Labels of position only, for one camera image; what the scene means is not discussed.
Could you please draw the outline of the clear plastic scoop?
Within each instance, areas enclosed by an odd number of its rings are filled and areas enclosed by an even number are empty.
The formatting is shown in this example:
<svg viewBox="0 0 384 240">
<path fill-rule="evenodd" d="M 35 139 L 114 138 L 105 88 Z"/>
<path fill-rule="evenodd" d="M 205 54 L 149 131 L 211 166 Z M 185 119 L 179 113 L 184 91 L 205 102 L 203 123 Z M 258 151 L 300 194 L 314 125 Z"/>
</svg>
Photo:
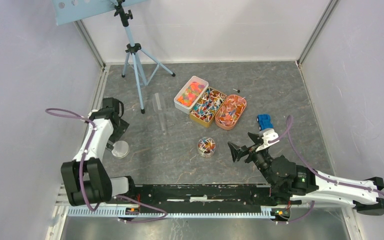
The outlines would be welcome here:
<svg viewBox="0 0 384 240">
<path fill-rule="evenodd" d="M 159 93 L 155 93 L 152 97 L 152 104 L 155 113 L 158 115 L 162 134 L 167 135 L 167 121 L 166 121 L 166 105 L 164 97 Z"/>
</svg>

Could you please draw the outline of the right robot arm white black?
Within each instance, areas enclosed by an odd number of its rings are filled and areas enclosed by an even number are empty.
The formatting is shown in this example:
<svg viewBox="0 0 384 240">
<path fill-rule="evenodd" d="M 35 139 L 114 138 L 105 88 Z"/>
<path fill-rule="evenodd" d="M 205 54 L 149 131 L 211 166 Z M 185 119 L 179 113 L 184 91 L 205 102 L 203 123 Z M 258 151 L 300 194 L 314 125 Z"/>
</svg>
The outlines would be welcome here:
<svg viewBox="0 0 384 240">
<path fill-rule="evenodd" d="M 272 157 L 269 148 L 280 141 L 272 128 L 260 133 L 248 133 L 252 146 L 227 143 L 232 160 L 245 158 L 254 163 L 270 186 L 269 199 L 283 202 L 321 202 L 348 206 L 368 216 L 384 215 L 384 180 L 372 177 L 352 180 L 323 173 L 307 165 L 289 161 L 284 155 Z"/>
</svg>

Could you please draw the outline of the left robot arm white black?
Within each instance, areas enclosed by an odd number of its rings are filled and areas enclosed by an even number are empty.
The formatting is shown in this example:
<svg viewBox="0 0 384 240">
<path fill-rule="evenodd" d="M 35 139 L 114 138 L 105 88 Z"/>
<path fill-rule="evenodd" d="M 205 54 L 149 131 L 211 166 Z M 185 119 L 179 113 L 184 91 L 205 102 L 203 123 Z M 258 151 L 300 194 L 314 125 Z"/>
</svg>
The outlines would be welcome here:
<svg viewBox="0 0 384 240">
<path fill-rule="evenodd" d="M 124 104 L 113 97 L 102 100 L 102 107 L 88 117 L 70 112 L 88 124 L 86 137 L 72 161 L 60 168 L 67 198 L 72 206 L 99 204 L 112 198 L 112 183 L 101 159 L 106 149 L 113 149 L 129 127 L 122 119 Z"/>
</svg>

